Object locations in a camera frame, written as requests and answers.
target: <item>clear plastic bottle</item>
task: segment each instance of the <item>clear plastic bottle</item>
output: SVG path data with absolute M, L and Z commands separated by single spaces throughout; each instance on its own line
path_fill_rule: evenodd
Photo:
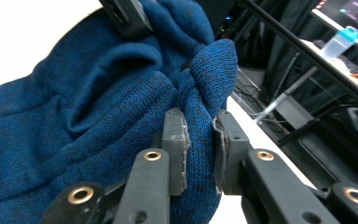
M 351 26 L 338 31 L 322 48 L 321 55 L 326 60 L 332 60 L 350 48 L 358 39 L 358 30 Z

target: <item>blue fabric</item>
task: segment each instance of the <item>blue fabric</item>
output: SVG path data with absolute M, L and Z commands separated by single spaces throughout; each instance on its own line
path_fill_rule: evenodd
M 172 197 L 171 222 L 211 219 L 220 200 L 211 122 L 233 89 L 235 49 L 229 40 L 213 42 L 195 2 L 142 4 L 151 36 L 126 41 L 99 10 L 31 75 L 0 86 L 0 223 L 39 222 L 75 182 L 107 187 L 126 178 L 176 106 L 185 113 L 191 147 L 188 188 Z

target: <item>cable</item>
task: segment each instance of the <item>cable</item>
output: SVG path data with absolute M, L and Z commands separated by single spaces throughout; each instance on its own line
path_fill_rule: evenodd
M 280 83 L 278 84 L 277 90 L 274 92 L 271 102 L 277 98 L 278 92 L 281 90 L 283 82 L 286 80 L 287 76 L 289 75 L 290 70 L 292 70 L 293 64 L 297 60 L 298 55 L 300 55 L 300 53 L 296 53 L 295 56 L 292 58 L 292 61 L 290 61 L 289 65 L 287 66 L 286 71 L 284 72 L 283 77 L 282 77 Z

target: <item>black chair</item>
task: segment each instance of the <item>black chair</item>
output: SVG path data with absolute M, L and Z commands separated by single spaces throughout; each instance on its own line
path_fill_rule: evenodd
M 318 189 L 358 184 L 358 103 L 327 109 L 278 145 Z

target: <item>blue bottle cap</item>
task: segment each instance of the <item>blue bottle cap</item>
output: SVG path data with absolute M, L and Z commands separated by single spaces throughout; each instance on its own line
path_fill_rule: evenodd
M 358 39 L 358 30 L 351 26 L 347 26 L 345 29 L 340 30 L 338 33 L 353 43 Z

